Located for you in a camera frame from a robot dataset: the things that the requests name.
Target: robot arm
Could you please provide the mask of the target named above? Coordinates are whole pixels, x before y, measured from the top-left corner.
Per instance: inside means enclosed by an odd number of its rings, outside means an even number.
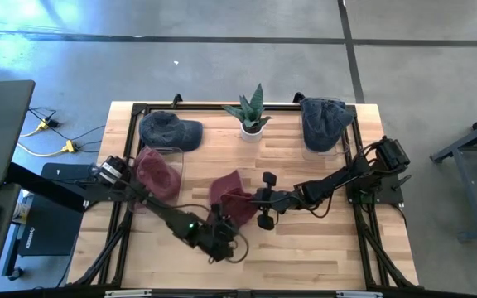
[[[375,150],[376,158],[368,161],[367,155]],[[410,163],[397,140],[383,137],[359,151],[351,163],[328,175],[322,180],[309,180],[294,185],[292,191],[273,191],[277,177],[269,172],[263,175],[266,188],[257,190],[255,204],[262,210],[258,225],[272,229],[273,220],[267,216],[269,209],[284,214],[288,209],[316,209],[325,199],[330,198],[340,187],[351,184],[364,193],[375,193],[381,188],[383,177],[399,174]]]
[[[231,243],[237,229],[231,221],[212,206],[214,220],[211,223],[191,212],[179,210],[150,195],[145,186],[131,179],[131,167],[116,156],[110,156],[95,173],[96,183],[86,185],[86,199],[89,201],[133,201],[144,205],[165,221],[172,234],[192,248],[200,248],[215,262],[233,256]]]

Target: cap brim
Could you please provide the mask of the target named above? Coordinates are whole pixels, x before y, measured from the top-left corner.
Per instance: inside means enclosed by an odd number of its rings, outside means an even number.
[[[180,149],[184,152],[196,150],[202,142],[204,127],[198,121],[180,120],[185,125],[185,135]]]

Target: succulent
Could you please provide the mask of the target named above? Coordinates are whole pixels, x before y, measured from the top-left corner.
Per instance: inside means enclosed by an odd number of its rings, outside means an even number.
[[[257,90],[253,93],[251,100],[248,102],[244,95],[239,96],[240,98],[240,107],[234,108],[230,105],[224,105],[222,108],[226,110],[231,115],[235,116],[243,125],[244,130],[247,133],[255,133],[261,130],[261,128],[270,120],[272,117],[266,116],[261,118],[263,115],[263,87],[261,84],[257,86]]]

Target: concrete floor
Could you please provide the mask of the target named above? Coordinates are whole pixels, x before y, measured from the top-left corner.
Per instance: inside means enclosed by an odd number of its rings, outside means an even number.
[[[475,0],[346,0],[354,38],[477,40]],[[0,30],[129,36],[342,38],[335,0],[49,1],[0,0]],[[477,294],[477,241],[455,165],[428,156],[468,132],[477,120],[477,47],[356,46],[366,103],[412,160],[403,186],[408,233],[422,286]],[[345,46],[205,43],[0,41],[0,80],[34,79],[32,106],[59,112],[60,130],[75,136],[105,122],[113,100],[236,100],[262,82],[268,101],[296,91],[355,102]],[[37,125],[27,117],[23,132]],[[87,136],[96,141],[101,132]],[[40,147],[40,142],[47,146]],[[43,132],[24,141],[55,151],[63,140]],[[41,171],[45,162],[90,163],[96,154],[50,159],[17,149],[14,161]],[[65,259],[23,258],[27,278],[0,291],[54,286]],[[55,263],[57,272],[46,274]]]

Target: green leaf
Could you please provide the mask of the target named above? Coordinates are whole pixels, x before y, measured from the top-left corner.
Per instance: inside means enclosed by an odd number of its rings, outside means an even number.
[[[222,108],[232,116],[235,116],[241,123],[244,122],[244,111],[240,108],[234,108],[230,105],[224,105]]]
[[[261,84],[257,86],[257,90],[253,93],[249,105],[257,112],[257,117],[260,118],[263,110],[263,87]]]
[[[260,125],[261,127],[263,127],[264,125],[266,125],[266,123],[268,122],[268,120],[272,119],[272,117],[270,116],[266,116],[265,118],[262,118],[261,120],[258,121],[258,125]]]
[[[252,109],[252,107],[249,106],[248,100],[244,95],[239,96],[240,98],[240,106],[242,107],[242,110],[244,111],[244,116],[246,116],[246,119],[250,120],[255,120],[255,116],[257,116],[257,113]]]
[[[247,128],[251,128],[253,127],[254,125],[257,124],[257,121],[252,121],[252,120],[249,120],[249,119],[244,119],[244,126],[247,127]]]

